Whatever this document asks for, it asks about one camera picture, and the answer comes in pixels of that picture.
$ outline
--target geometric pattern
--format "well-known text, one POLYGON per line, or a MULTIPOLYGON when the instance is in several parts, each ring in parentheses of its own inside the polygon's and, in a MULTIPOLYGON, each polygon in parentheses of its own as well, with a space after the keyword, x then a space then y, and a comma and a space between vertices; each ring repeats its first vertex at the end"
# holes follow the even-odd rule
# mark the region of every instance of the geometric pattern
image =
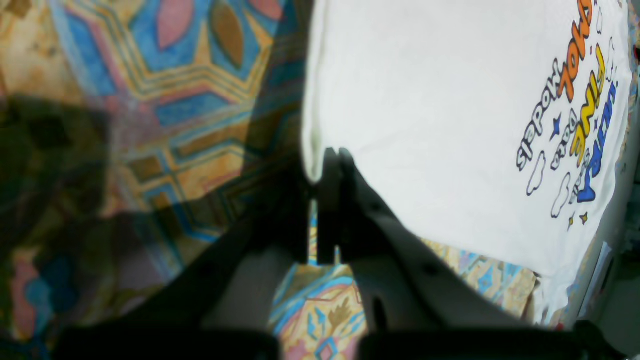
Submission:
MULTIPOLYGON (((0 297, 0 338, 23 341, 0 354, 46 356, 44 344, 66 325, 126 314, 299 156, 312 6, 0 0, 0 150, 12 144, 0 153, 10 159, 0 164, 0 215, 29 224, 0 252, 0 287, 10 294, 0 297), (9 124, 4 100, 20 94, 104 119, 65 113, 31 130, 9 124), (35 134, 52 127, 63 136, 38 147, 35 134)), ((425 244, 488 300, 523 313, 530 271, 425 244)), ((290 270, 269 320, 288 359, 352 358, 366 328, 349 268, 313 261, 290 270)))
MULTIPOLYGON (((280 337, 287 359, 352 359, 367 331, 360 294, 348 266, 316 266, 316 225, 313 219, 310 264, 294 266, 280 286, 270 328, 280 337)), ((424 243, 487 300, 522 316, 535 284, 531 271, 432 241, 424 243)))

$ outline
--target colorful textile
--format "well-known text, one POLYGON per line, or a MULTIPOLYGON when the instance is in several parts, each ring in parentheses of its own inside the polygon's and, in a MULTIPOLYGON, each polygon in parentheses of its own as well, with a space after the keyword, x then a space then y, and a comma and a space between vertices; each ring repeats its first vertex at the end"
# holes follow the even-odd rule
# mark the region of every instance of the colorful textile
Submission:
MULTIPOLYGON (((298 156, 312 3, 10 0, 0 11, 0 331, 21 341, 0 354, 44 357, 65 326, 122 316, 161 290, 298 156)), ((427 244, 522 314, 530 271, 427 244)), ((295 266, 269 329, 288 359, 351 358, 366 332, 358 296, 346 266, 295 266)))

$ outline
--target dark plastic part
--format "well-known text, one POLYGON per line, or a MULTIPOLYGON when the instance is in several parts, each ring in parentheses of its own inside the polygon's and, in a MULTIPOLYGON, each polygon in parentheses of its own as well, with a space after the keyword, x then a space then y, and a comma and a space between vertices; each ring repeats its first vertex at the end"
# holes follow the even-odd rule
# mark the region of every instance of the dark plastic part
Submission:
POLYGON ((373 334, 360 341, 359 360, 579 360, 587 353, 571 334, 535 330, 373 334))
POLYGON ((106 326, 93 332, 71 330, 52 358, 279 360, 280 354, 278 340, 263 332, 106 326))

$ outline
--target printed graphic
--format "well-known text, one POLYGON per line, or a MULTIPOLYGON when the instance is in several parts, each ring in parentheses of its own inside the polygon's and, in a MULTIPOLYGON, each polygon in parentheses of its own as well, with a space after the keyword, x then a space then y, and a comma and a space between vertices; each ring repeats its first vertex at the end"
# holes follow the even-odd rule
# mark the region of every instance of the printed graphic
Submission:
POLYGON ((575 181, 575 185, 573 186, 573 191, 571 193, 571 200, 569 200, 569 204, 574 204, 578 199, 578 193, 580 192, 580 187, 582 186, 582 178, 587 171, 587 167, 589 166, 589 162, 591 161, 591 151, 587 149, 584 154, 584 161, 582 162, 582 167, 580 167, 580 176, 578 176, 578 180, 575 181))
POLYGON ((571 215, 571 217, 569 218, 569 226, 566 228, 567 231, 569 231, 569 229, 571 229, 571 225, 573 225, 574 216, 575 216, 575 213, 573 213, 573 215, 571 215))
MULTIPOLYGON (((607 150, 611 146, 605 146, 609 128, 616 129, 612 136, 617 139, 620 126, 612 123, 612 119, 616 120, 613 111, 620 80, 617 78, 615 56, 616 47, 620 45, 616 44, 618 39, 611 36, 616 30, 615 21, 605 21, 607 12, 611 11, 610 7, 599 7, 595 0, 577 0, 577 12, 571 28, 567 28, 565 34, 559 34, 568 40, 566 52, 563 48, 562 53, 553 59, 540 98, 536 96, 532 100, 532 104, 537 104, 519 139, 516 154, 518 171, 522 172, 527 164, 535 162, 530 166, 533 170, 527 173, 530 177, 522 180, 523 185, 527 181, 527 196, 531 196, 543 182, 550 183, 545 185, 550 188, 543 191, 545 194, 548 191, 545 201, 548 202, 550 216, 552 219, 567 219, 567 231, 577 221, 576 218, 583 224, 588 221, 590 209, 584 206, 577 209, 576 206, 596 200, 605 185, 600 170, 614 165, 603 164, 612 155, 604 152, 614 151, 607 150), (535 143, 541 136, 548 142, 535 143), (551 172, 546 175, 545 153, 552 154, 548 165, 551 172), (535 159, 535 154, 539 154, 538 159, 535 159)), ((616 168, 617 173, 622 171, 622 165, 619 169, 616 168)))
POLYGON ((609 38, 609 52, 607 53, 607 81, 611 82, 613 80, 613 70, 614 70, 614 64, 613 64, 613 58, 616 54, 616 48, 613 47, 613 38, 609 38))
POLYGON ((531 178, 529 179, 529 185, 527 186, 527 196, 531 196, 531 194, 536 191, 542 184, 542 176, 545 171, 546 164, 547 158, 545 157, 545 152, 543 151, 540 153, 540 155, 538 155, 536 167, 533 169, 533 174, 531 174, 531 178))
POLYGON ((596 31, 602 34, 602 9, 598 9, 598 20, 596 20, 596 31))
POLYGON ((556 137, 556 135, 560 135, 560 119, 562 118, 562 114, 558 115, 557 119, 554 119, 554 132, 551 133, 551 139, 549 139, 549 141, 553 140, 554 137, 556 137))
POLYGON ((557 97, 561 97, 566 92, 569 103, 573 102, 573 82, 578 76, 580 61, 584 60, 586 55, 586 46, 584 41, 589 38, 591 16, 593 7, 591 0, 578 0, 578 12, 580 13, 580 24, 575 21, 572 26, 572 39, 566 52, 566 61, 562 67, 562 75, 560 76, 560 87, 557 89, 557 97))
POLYGON ((556 99, 557 89, 560 86, 560 71, 558 69, 558 59, 554 60, 553 74, 547 79, 545 89, 540 95, 540 102, 533 109, 531 115, 531 121, 527 125, 527 129, 524 131, 524 136, 520 142, 520 148, 518 150, 518 157, 516 159, 516 165, 518 169, 522 171, 529 161, 533 159, 533 151, 531 145, 536 139, 536 136, 542 135, 542 118, 545 111, 549 107, 552 101, 556 99))
POLYGON ((596 57, 598 59, 598 77, 596 78, 593 71, 589 74, 589 84, 587 85, 587 90, 584 95, 585 104, 582 105, 580 109, 580 119, 578 127, 575 130, 575 135, 573 136, 570 151, 572 156, 578 157, 576 167, 580 167, 580 163, 582 163, 587 137, 589 137, 591 133, 591 118, 600 106, 600 94, 602 94, 602 88, 604 86, 605 64, 599 44, 596 45, 596 57))
POLYGON ((607 96, 607 103, 604 106, 602 113, 602 121, 600 123, 600 129, 598 130, 598 137, 593 144, 593 157, 589 162, 589 166, 584 173, 584 189, 578 192, 578 202, 591 202, 596 199, 596 193, 591 187, 591 180, 595 179, 600 174, 600 167, 602 166, 602 153, 604 151, 604 144, 607 139, 607 130, 611 124, 611 116, 613 115, 613 104, 616 102, 616 86, 611 84, 609 87, 609 95, 607 96))
POLYGON ((554 207, 551 209, 551 217, 557 218, 560 215, 560 211, 562 211, 563 206, 566 204, 566 201, 569 200, 569 184, 571 183, 571 174, 566 173, 564 179, 562 180, 562 186, 560 186, 560 191, 558 192, 558 196, 556 197, 556 201, 554 201, 554 207))
POLYGON ((554 159, 551 162, 551 170, 555 171, 560 166, 560 160, 562 160, 566 155, 566 146, 569 144, 569 140, 571 139, 571 135, 575 132, 577 124, 578 117, 576 116, 575 111, 571 109, 571 111, 569 111, 569 123, 564 128, 562 140, 560 141, 556 153, 554 154, 554 159))

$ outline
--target white fabric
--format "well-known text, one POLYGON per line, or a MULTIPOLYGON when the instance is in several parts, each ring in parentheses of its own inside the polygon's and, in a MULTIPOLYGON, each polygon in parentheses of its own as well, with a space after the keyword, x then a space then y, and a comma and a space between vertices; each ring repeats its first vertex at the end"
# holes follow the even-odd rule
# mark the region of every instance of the white fabric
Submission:
POLYGON ((627 4, 617 0, 316 0, 307 175, 320 179, 326 147, 349 149, 416 235, 541 274, 539 321, 567 304, 612 197, 627 41, 627 4), (571 51, 584 55, 573 81, 571 51), (589 118, 592 71, 601 94, 589 118), (571 152, 578 133, 581 157, 571 152))

